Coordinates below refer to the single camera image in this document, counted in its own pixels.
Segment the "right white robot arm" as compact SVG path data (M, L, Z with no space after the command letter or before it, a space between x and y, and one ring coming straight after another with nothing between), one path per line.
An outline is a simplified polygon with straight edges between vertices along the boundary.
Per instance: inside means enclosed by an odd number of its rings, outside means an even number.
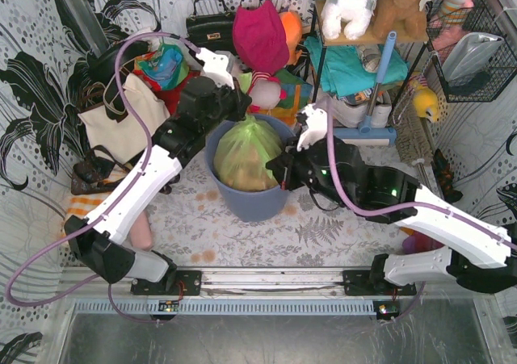
M399 169L366 164L354 145L335 139L334 155L342 189L360 216L410 228L441 245L421 253L376 255L368 270L345 275L347 294L387 294L422 281L453 280L485 294L515 286L516 241L505 228L465 214Z

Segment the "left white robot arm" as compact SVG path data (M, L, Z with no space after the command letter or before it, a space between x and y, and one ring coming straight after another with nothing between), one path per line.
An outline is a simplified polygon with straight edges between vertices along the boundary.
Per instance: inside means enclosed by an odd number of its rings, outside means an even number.
M163 254L130 247L126 238L155 195L177 178L205 146L207 135L225 120L244 119L251 99L238 83L217 86L203 76L189 80L175 115L152 135L151 146L129 174L85 218L71 216L65 231L74 256L108 283L123 278L157 283L169 290L177 267Z

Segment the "green plastic trash bag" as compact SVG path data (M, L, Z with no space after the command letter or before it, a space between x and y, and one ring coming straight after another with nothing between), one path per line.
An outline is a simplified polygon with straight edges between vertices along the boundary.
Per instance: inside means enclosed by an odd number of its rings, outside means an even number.
M259 192L278 185L266 163L283 151L280 135L265 120L248 115L220 139L213 158L214 173L224 185Z

